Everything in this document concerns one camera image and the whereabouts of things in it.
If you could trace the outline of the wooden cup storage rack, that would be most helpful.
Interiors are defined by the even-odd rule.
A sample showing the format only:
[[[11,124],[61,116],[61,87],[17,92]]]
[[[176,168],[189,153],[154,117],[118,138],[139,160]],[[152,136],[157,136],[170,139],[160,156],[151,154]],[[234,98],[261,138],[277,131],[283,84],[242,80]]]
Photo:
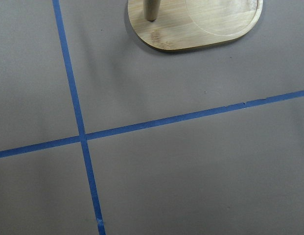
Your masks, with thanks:
[[[258,22],[261,0],[128,1],[137,36],[163,51],[205,47],[241,38]]]

